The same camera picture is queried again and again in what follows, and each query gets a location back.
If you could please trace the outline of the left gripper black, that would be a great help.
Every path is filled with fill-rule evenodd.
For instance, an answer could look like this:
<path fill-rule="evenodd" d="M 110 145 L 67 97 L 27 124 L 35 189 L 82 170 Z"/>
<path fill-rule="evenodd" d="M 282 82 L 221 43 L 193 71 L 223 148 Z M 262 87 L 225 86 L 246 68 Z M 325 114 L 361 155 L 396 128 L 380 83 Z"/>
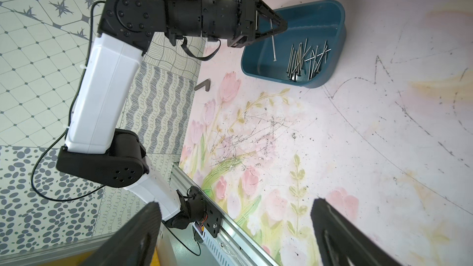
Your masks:
<path fill-rule="evenodd" d="M 166 16 L 163 32 L 173 45 L 192 36 L 210 41 L 225 39 L 229 47 L 242 48 L 288 28 L 288 22 L 263 0 L 161 1 Z"/>

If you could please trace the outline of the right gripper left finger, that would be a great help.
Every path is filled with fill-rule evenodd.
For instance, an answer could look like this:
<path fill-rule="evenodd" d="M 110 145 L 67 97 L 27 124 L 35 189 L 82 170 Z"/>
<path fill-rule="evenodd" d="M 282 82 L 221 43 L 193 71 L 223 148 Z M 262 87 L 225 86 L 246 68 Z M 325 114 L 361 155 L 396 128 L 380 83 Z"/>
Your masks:
<path fill-rule="evenodd" d="M 83 266 L 149 266 L 161 225 L 157 202 L 145 205 L 110 237 Z"/>

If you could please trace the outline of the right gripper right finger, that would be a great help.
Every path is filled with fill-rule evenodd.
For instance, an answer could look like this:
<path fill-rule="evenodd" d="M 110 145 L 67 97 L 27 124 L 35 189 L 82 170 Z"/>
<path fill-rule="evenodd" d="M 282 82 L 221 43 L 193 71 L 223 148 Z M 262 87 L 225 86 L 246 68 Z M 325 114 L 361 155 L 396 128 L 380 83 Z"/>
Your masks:
<path fill-rule="evenodd" d="M 323 198 L 314 200 L 310 213 L 324 266 L 398 266 Z"/>

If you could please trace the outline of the bent steel nail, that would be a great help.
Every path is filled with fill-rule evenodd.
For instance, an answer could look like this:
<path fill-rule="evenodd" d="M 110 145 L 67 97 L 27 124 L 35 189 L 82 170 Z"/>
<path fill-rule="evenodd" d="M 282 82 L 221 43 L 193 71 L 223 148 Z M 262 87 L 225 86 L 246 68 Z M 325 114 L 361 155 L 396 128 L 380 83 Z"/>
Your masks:
<path fill-rule="evenodd" d="M 314 55 L 314 56 L 310 57 L 309 59 L 305 59 L 304 61 L 308 62 L 309 60 L 316 59 L 317 57 L 321 57 L 321 56 L 325 55 L 327 52 L 330 52 L 330 51 L 331 51 L 331 49 L 325 50 L 320 54 L 317 54 L 317 55 Z"/>

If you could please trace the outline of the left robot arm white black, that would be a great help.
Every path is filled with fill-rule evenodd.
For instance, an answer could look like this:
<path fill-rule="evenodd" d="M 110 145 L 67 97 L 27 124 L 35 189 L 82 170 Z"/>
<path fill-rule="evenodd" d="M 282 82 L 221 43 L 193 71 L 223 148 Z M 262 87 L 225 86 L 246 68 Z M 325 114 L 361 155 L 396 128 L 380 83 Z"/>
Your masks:
<path fill-rule="evenodd" d="M 202 36 L 243 48 L 287 27 L 263 0 L 105 0 L 57 169 L 159 203 L 168 227 L 205 220 L 203 195 L 173 191 L 152 172 L 137 134 L 117 128 L 134 76 L 156 32 L 171 44 Z"/>

